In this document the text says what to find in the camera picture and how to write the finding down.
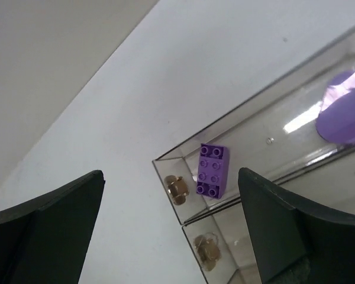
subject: purple oval object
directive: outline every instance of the purple oval object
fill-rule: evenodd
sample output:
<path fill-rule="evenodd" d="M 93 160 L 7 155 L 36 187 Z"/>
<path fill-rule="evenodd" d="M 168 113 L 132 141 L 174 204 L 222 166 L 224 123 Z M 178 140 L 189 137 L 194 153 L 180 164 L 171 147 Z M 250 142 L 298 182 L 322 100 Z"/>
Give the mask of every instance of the purple oval object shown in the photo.
<path fill-rule="evenodd" d="M 338 74 L 328 84 L 316 128 L 329 142 L 355 143 L 355 70 Z"/>

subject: purple block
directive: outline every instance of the purple block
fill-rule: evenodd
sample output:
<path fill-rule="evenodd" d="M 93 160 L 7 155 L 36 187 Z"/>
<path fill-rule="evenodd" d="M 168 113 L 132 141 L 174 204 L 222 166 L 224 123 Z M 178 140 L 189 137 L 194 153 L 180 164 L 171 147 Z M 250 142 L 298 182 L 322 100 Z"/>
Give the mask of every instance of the purple block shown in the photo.
<path fill-rule="evenodd" d="M 201 144 L 196 192 L 220 199 L 225 191 L 229 169 L 229 149 Z"/>

